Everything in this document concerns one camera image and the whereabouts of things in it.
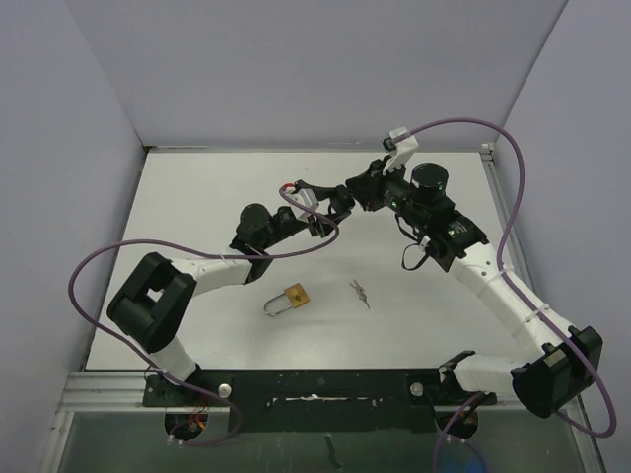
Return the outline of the black padlock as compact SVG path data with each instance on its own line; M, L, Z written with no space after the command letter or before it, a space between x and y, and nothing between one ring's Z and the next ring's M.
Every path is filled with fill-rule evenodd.
M329 213L350 212L355 206L355 200L351 192L344 185L337 185L329 197Z

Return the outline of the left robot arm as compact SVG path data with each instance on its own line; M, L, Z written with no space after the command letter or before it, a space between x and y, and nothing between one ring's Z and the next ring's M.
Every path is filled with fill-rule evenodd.
M158 252L146 254L109 303L107 317L169 375L165 391L177 404L192 403L201 389L194 374L199 367L177 337L192 298L258 280L271 264L266 250L303 230L314 237L330 235L334 228L313 215L320 201L329 202L325 217L335 224L354 207L343 185L317 187L298 181L283 192L293 204L274 214L258 203L241 211L236 235L218 258L171 260Z

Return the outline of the brass padlock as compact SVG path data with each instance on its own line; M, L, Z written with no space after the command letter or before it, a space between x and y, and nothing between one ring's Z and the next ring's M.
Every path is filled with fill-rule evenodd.
M299 308L310 301L305 288L296 283L263 305L263 312L269 317L278 316L288 310Z

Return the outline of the small silver key pair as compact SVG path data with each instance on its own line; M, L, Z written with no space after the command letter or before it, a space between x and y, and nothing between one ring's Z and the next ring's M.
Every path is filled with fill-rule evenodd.
M353 280L350 283L350 286L357 293L359 300L362 301L366 305L367 308L370 308L370 304L368 302L368 297L367 297L365 288L361 286L357 280Z

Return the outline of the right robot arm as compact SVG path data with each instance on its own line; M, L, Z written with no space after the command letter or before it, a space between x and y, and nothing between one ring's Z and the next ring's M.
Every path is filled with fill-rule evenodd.
M465 351L440 367L439 389L453 403L476 391L514 394L534 415L548 418L594 382L583 364L598 365L600 335L583 330L544 304L507 266L494 261L487 235L456 209L447 196L449 174L438 164L385 170L371 162L362 174L346 180L354 200L366 212L389 208L407 237L425 247L449 275L468 287L518 343L519 361Z

